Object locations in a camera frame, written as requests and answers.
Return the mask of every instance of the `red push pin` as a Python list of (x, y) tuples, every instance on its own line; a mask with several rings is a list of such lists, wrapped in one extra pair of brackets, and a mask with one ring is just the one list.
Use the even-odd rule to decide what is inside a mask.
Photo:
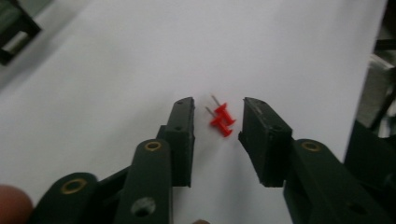
[(218, 127), (219, 131), (222, 133), (224, 137), (230, 135), (233, 130), (229, 129), (224, 123), (223, 118), (221, 116), (215, 116), (215, 114), (207, 107), (206, 110), (213, 116), (212, 121), (210, 124), (212, 126)]
[(231, 118), (230, 113), (228, 113), (227, 111), (227, 103), (224, 103), (223, 105), (221, 105), (218, 101), (218, 99), (216, 99), (216, 97), (214, 95), (212, 95), (213, 100), (216, 102), (216, 104), (218, 105), (218, 108), (215, 109), (215, 112), (220, 116), (223, 117), (227, 126), (232, 125), (235, 123), (235, 119)]

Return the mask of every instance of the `brass screw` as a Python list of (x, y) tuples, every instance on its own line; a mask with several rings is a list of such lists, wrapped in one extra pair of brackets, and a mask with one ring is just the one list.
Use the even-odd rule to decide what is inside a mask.
[(314, 142), (303, 142), (301, 143), (301, 146), (303, 148), (305, 148), (308, 151), (312, 151), (312, 152), (319, 152), (321, 150), (320, 145), (318, 145), (317, 143)]
[(72, 179), (64, 183), (61, 188), (62, 194), (73, 194), (84, 189), (87, 185), (87, 181), (83, 178)]
[(159, 142), (149, 142), (145, 145), (147, 151), (156, 151), (161, 148), (161, 143)]

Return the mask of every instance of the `screw hole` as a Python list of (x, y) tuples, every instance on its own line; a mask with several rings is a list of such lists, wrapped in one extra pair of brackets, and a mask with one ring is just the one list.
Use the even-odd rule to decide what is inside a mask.
[(357, 213), (359, 215), (367, 215), (367, 210), (361, 205), (358, 205), (357, 203), (347, 202), (346, 206), (354, 213)]
[(131, 212), (136, 217), (147, 217), (155, 211), (155, 200), (150, 197), (144, 197), (134, 201)]
[(320, 151), (320, 145), (314, 143), (314, 142), (303, 142), (301, 144), (303, 148), (305, 148), (308, 151), (313, 151), (313, 152), (318, 152)]
[(145, 149), (148, 151), (155, 151), (161, 148), (161, 143), (159, 142), (149, 142), (145, 145)]
[(62, 185), (61, 193), (62, 194), (76, 193), (84, 189), (86, 185), (87, 185), (87, 181), (85, 179), (82, 178), (72, 179)]

